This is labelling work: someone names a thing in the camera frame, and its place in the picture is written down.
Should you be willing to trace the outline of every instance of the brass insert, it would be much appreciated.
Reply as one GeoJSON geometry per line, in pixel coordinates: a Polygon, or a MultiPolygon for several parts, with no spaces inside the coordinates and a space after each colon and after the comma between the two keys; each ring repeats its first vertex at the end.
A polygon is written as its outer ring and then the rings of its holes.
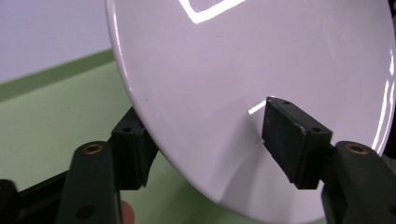
{"type": "Polygon", "coordinates": [[[369,150],[367,149],[367,147],[363,147],[363,146],[349,144],[349,145],[346,145],[346,148],[351,152],[361,154],[361,155],[369,153],[369,150]]]}
{"type": "Polygon", "coordinates": [[[92,155],[92,154],[96,154],[96,153],[102,151],[102,149],[103,149],[103,146],[102,146],[102,145],[99,145],[99,144],[92,144],[92,145],[89,145],[89,146],[87,146],[87,147],[84,147],[84,148],[82,149],[82,152],[83,152],[85,155],[92,155]]]}

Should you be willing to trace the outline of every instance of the white wall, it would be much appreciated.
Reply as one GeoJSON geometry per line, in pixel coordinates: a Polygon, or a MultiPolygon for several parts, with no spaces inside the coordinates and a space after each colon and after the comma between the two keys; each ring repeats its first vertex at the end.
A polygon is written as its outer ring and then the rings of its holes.
{"type": "Polygon", "coordinates": [[[107,48],[105,0],[0,1],[0,82],[107,48]]]}

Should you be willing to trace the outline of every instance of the glossy white surface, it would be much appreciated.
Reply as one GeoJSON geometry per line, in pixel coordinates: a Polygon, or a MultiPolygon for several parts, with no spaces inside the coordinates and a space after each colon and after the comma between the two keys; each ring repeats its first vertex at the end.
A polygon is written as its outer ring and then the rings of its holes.
{"type": "Polygon", "coordinates": [[[163,154],[204,195],[256,220],[323,217],[262,145],[266,96],[381,153],[394,101],[385,0],[108,0],[126,88],[163,154]]]}

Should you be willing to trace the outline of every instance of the white dish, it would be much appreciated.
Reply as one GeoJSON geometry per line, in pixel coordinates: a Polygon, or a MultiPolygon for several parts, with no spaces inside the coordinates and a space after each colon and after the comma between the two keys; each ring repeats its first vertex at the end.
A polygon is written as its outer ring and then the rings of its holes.
{"type": "Polygon", "coordinates": [[[113,49],[139,117],[213,202],[259,221],[323,217],[262,144],[266,96],[294,102],[382,153],[394,109],[385,0],[107,0],[113,49]]]}

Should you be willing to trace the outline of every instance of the finger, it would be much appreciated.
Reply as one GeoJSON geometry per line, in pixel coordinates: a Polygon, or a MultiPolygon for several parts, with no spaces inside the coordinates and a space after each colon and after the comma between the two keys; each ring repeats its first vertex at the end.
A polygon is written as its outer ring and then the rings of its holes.
{"type": "Polygon", "coordinates": [[[122,224],[134,224],[134,210],[127,202],[121,202],[122,224]]]}

